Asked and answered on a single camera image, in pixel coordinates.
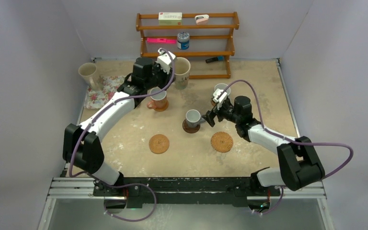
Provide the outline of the dark brown wooden coaster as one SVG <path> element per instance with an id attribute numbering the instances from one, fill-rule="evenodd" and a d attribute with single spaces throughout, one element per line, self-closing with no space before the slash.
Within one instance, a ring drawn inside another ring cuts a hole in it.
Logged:
<path id="1" fill-rule="evenodd" d="M 200 124 L 196 125 L 195 127 L 189 127 L 187 124 L 187 120 L 184 120 L 182 123 L 183 130 L 190 134 L 198 132 L 200 130 L 200 127 L 201 127 Z"/>

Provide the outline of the small grey white mug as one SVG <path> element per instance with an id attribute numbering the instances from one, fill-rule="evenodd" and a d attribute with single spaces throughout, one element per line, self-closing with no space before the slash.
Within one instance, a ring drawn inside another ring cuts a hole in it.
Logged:
<path id="1" fill-rule="evenodd" d="M 195 128 L 204 122 L 206 122 L 206 120 L 201 116 L 201 113 L 198 110 L 191 109 L 185 114 L 185 124 L 189 128 Z"/>

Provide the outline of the blue mug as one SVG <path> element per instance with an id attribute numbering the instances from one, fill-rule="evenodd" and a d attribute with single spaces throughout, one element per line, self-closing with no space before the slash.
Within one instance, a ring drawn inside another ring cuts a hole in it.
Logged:
<path id="1" fill-rule="evenodd" d="M 214 91 L 213 91 L 213 94 L 212 94 L 212 97 L 216 97 L 218 96 L 218 93 L 216 93 L 217 90 L 224 90 L 227 88 L 227 84 L 225 83 L 219 83 L 219 84 L 216 84 L 215 87 L 214 87 Z M 227 96 L 229 97 L 230 93 L 231 93 L 231 88 L 229 87 L 227 90 L 226 90 L 226 93 L 227 93 Z"/>

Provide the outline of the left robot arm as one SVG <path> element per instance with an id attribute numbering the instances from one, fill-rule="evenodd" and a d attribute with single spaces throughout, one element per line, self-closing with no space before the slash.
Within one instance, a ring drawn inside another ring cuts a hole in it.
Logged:
<path id="1" fill-rule="evenodd" d="M 105 162 L 101 142 L 123 116 L 150 96 L 149 90 L 168 89 L 174 79 L 175 60 L 171 52 L 159 55 L 156 61 L 137 58 L 132 72 L 104 107 L 79 125 L 65 128 L 62 157 L 70 167 L 76 166 L 103 181 L 112 196 L 123 192 L 123 176 Z"/>

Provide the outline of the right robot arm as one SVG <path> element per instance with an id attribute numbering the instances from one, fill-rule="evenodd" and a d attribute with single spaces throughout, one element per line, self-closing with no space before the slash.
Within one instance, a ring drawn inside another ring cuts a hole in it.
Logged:
<path id="1" fill-rule="evenodd" d="M 237 96 L 234 102 L 225 99 L 222 105 L 215 104 L 202 118 L 212 127 L 215 118 L 220 122 L 233 122 L 241 138 L 277 155 L 279 167 L 252 173 L 250 189 L 256 195 L 263 194 L 270 186 L 285 186 L 296 191 L 325 177 L 324 167 L 311 140 L 305 136 L 283 136 L 264 128 L 262 122 L 254 118 L 251 100 L 246 96 Z"/>

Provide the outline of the cream mug with plant print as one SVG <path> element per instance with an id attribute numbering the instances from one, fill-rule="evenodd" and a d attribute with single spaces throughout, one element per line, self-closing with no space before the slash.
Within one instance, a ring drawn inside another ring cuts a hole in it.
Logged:
<path id="1" fill-rule="evenodd" d="M 190 76 L 191 63 L 184 57 L 177 57 L 175 61 L 175 88 L 183 90 L 187 87 Z"/>

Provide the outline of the woven rattan coaster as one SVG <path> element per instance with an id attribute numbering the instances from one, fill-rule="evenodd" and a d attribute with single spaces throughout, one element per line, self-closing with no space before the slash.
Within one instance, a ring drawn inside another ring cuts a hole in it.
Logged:
<path id="1" fill-rule="evenodd" d="M 226 132 L 217 132 L 211 137 L 211 146 L 218 152 L 229 152 L 233 147 L 233 138 Z"/>
<path id="2" fill-rule="evenodd" d="M 156 134 L 149 140 L 149 149 L 152 153 L 165 153 L 170 146 L 169 139 L 163 134 Z"/>

